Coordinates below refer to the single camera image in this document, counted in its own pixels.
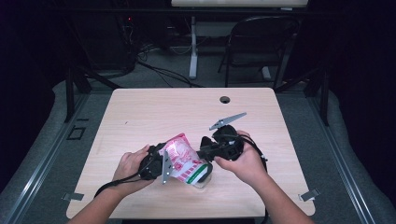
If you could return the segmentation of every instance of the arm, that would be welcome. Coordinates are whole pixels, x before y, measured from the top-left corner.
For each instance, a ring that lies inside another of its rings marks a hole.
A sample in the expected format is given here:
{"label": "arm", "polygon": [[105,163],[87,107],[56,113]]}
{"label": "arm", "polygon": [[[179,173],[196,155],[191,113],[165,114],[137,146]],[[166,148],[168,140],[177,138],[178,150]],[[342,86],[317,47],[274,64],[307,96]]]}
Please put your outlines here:
{"label": "arm", "polygon": [[[125,153],[117,167],[113,180],[122,179],[137,173],[140,162],[148,155],[149,145],[136,151],[136,153]],[[126,196],[135,193],[154,180],[139,180],[137,182],[124,183],[103,190],[68,223],[106,223],[117,205]]]}
{"label": "arm", "polygon": [[256,190],[274,223],[313,223],[267,174],[257,151],[248,143],[244,144],[244,152],[236,161],[226,161],[216,157],[216,163],[229,170]]}

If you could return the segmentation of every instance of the office chair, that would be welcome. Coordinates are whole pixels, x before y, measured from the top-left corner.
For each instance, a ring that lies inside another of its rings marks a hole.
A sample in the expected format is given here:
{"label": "office chair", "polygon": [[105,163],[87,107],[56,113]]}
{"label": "office chair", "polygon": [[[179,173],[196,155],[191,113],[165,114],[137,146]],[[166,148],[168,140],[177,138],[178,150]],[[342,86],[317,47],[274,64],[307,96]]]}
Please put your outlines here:
{"label": "office chair", "polygon": [[250,17],[232,29],[221,67],[226,64],[225,87],[228,87],[231,67],[277,66],[276,86],[286,43],[297,33],[299,22],[292,17]]}

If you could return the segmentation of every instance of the white table leg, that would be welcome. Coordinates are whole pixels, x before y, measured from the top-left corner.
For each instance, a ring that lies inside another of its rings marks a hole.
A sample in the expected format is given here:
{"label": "white table leg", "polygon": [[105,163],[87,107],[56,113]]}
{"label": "white table leg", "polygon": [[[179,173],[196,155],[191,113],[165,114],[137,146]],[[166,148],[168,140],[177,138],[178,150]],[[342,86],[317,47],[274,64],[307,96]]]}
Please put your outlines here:
{"label": "white table leg", "polygon": [[195,17],[191,17],[191,63],[190,63],[190,79],[197,78],[197,36],[195,33]]}

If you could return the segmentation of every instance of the table top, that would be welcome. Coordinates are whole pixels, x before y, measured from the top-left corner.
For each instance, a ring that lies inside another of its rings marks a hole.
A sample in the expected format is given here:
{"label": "table top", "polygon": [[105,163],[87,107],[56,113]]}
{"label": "table top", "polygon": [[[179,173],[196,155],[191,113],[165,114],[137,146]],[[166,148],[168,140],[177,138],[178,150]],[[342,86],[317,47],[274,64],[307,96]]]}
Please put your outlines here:
{"label": "table top", "polygon": [[[228,104],[220,97],[230,98]],[[313,202],[303,202],[299,194],[308,192],[290,135],[276,96],[267,88],[204,89],[119,89],[115,90],[93,141],[67,216],[73,217],[95,192],[110,181],[120,157],[146,144],[157,145],[179,133],[186,134],[191,146],[199,150],[203,136],[219,119],[247,112],[231,124],[250,133],[268,159],[268,173],[309,216]],[[204,189],[197,189],[171,177],[161,178],[126,197],[112,218],[216,218],[263,217],[259,195],[231,172],[213,162],[212,178]]]}
{"label": "table top", "polygon": [[308,0],[172,0],[173,7],[306,7]]}

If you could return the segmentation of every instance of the metal tool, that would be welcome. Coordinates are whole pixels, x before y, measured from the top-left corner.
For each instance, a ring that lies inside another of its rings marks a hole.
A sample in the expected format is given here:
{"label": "metal tool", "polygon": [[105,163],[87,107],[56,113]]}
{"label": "metal tool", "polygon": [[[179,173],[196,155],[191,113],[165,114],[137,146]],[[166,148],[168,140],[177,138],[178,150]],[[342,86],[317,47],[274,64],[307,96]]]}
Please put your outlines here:
{"label": "metal tool", "polygon": [[236,119],[240,119],[240,118],[244,117],[246,114],[247,114],[247,112],[244,112],[244,113],[241,113],[241,114],[230,116],[230,117],[225,118],[225,119],[219,119],[218,122],[216,122],[212,127],[209,128],[209,131],[212,131],[214,129],[219,129],[219,128],[221,128],[221,127],[233,122]]}
{"label": "metal tool", "polygon": [[168,151],[163,150],[163,184],[168,181],[169,176],[172,174],[173,164],[169,157]]}

